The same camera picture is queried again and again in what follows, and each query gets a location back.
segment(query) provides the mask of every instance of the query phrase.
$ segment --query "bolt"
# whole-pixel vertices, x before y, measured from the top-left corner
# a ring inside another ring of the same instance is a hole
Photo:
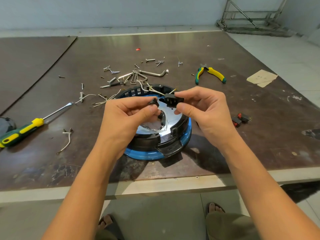
[[[110,81],[107,81],[107,83],[109,83],[109,85],[115,80],[116,78],[112,78]]]
[[[149,61],[155,61],[155,59],[149,59],[149,60],[146,59],[146,63],[149,62]]]
[[[83,92],[80,92],[80,102],[82,103],[83,102],[83,96],[84,96],[85,94],[83,93]]]

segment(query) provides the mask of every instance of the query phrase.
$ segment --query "forearm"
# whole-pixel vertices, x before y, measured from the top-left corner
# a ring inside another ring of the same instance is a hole
[[[319,228],[287,196],[238,134],[221,151],[263,239],[319,239]]]
[[[95,146],[42,239],[93,239],[114,158]]]

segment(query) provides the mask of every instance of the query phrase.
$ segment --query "white wall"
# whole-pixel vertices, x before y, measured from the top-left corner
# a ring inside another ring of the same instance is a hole
[[[287,0],[278,22],[320,45],[320,0]]]
[[[277,10],[281,0],[233,0]],[[0,0],[1,29],[213,25],[226,0]]]

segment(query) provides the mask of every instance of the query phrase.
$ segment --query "dark wood board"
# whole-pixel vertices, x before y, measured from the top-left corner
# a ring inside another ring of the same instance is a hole
[[[76,38],[0,39],[0,115],[50,69]]]
[[[180,67],[177,56],[183,62]],[[165,63],[156,67],[154,62],[145,63],[146,58],[165,60]],[[135,68],[135,63],[150,72],[169,69],[169,74],[162,78],[149,76],[149,83],[179,90],[194,87],[195,77],[191,73],[195,74],[200,64],[206,63],[226,77],[226,84],[205,72],[199,85],[224,92],[231,115],[242,112],[252,117],[252,122],[237,130],[267,169],[320,165],[320,141],[302,134],[304,130],[319,127],[319,108],[280,77],[265,88],[246,81],[260,69],[270,69],[224,32],[78,38],[5,116],[14,118],[17,125],[46,116],[68,102],[76,102],[82,91],[81,83],[84,83],[85,94],[107,96],[120,88],[133,87],[99,88],[114,77],[110,72],[103,72],[104,67],[110,65],[112,70],[124,75]],[[60,74],[66,78],[57,79]],[[104,107],[89,107],[100,101],[98,96],[88,96],[83,103],[48,119],[47,125],[18,145],[3,149],[0,152],[0,190],[71,185],[97,138]],[[110,126],[121,125],[110,121]],[[122,157],[110,182],[228,173],[223,156],[203,137],[194,121],[192,126],[192,137],[182,153],[149,163]],[[62,129],[70,127],[74,130],[71,144],[56,155],[68,142]]]

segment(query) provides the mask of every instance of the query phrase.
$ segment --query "pants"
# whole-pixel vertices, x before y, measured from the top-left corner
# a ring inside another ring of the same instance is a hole
[[[235,213],[211,212],[205,219],[209,240],[260,240],[251,218]],[[95,240],[117,240],[108,230],[98,230]]]

